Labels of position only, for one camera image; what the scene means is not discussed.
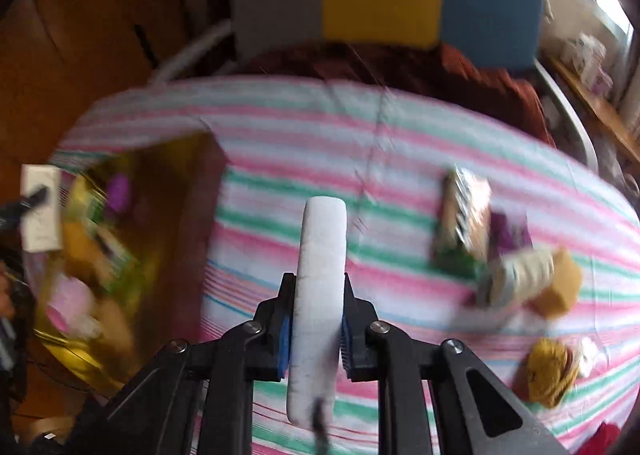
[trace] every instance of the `yellow scrubber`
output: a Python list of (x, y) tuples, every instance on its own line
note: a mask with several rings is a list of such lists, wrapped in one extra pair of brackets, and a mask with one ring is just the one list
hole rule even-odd
[(545, 408), (554, 408), (578, 376), (577, 359), (559, 341), (538, 340), (527, 360), (529, 400)]
[(554, 274), (551, 284), (531, 300), (534, 309), (547, 319), (567, 314), (578, 300), (582, 271), (562, 247), (554, 253)]

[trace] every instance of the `red cloth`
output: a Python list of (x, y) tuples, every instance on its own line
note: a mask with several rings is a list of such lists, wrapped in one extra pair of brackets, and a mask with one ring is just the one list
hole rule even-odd
[(505, 69), (478, 69), (458, 49), (310, 42), (264, 53), (238, 74), (347, 79), (436, 98), (480, 112), (556, 148), (533, 86)]
[(584, 443), (575, 455), (603, 455), (620, 435), (620, 428), (615, 424), (603, 422), (597, 432)]

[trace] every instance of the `white foam block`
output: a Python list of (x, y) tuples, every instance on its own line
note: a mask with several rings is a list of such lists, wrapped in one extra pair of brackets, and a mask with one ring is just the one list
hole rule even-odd
[(20, 222), (22, 248), (27, 253), (62, 249), (60, 235), (60, 168), (48, 164), (23, 164), (20, 192), (27, 196), (41, 185), (49, 188), (46, 201), (28, 211)]
[(324, 423), (332, 421), (344, 304), (347, 251), (344, 201), (312, 197), (306, 202), (293, 308), (287, 417), (310, 429), (316, 400)]

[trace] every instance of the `wooden shelf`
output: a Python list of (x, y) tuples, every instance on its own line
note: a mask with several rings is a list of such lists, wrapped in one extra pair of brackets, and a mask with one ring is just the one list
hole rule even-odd
[(547, 56), (546, 59), (553, 71), (560, 76), (585, 107), (598, 130), (614, 140), (618, 151), (631, 161), (633, 171), (640, 174), (640, 146), (633, 134), (625, 127), (616, 109), (606, 99), (595, 96), (588, 90), (575, 73), (560, 60), (551, 56)]

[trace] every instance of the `blue cushion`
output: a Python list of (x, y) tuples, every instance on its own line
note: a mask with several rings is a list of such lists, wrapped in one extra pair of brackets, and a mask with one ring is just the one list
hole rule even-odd
[(533, 67), (543, 0), (443, 0), (440, 39), (477, 67)]

